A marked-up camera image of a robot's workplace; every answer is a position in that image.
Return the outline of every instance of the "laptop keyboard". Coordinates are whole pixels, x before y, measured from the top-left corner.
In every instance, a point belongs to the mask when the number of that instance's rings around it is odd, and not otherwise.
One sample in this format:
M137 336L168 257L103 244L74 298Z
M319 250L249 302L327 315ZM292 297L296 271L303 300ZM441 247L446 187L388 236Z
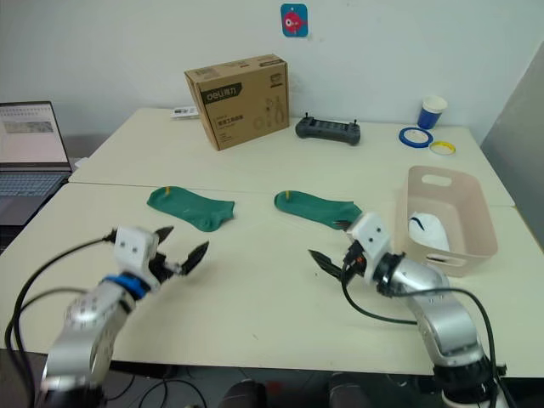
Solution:
M0 174L0 196L45 196L64 174Z

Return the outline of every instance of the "black remote controller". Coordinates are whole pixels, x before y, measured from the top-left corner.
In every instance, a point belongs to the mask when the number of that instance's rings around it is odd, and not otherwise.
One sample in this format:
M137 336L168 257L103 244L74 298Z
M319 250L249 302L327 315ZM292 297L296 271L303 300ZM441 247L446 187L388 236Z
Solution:
M350 145L357 145L360 140L360 128L357 121L350 124L339 122L320 121L313 116L303 117L295 131L299 138L318 138L346 142Z

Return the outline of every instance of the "sticker on wall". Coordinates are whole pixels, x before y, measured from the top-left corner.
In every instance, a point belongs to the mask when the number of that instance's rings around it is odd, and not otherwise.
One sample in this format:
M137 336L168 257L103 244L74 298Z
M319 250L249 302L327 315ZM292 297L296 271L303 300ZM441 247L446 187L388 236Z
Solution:
M281 28L286 37L308 36L308 9L305 4L281 5Z

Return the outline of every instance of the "blue paper cup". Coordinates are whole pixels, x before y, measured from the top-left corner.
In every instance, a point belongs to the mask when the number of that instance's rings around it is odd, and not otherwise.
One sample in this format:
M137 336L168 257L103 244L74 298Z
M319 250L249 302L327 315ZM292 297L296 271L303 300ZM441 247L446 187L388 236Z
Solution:
M439 120L440 115L448 107L448 103L445 99L439 96L428 96L423 100L422 111L417 119L417 126L421 129L432 129L436 122Z

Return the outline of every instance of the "laptop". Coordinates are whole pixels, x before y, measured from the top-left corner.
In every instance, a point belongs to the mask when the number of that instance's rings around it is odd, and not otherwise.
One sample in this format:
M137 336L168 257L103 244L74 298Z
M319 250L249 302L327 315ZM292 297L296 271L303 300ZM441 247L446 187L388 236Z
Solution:
M51 102L0 104L0 226L23 226L70 176Z

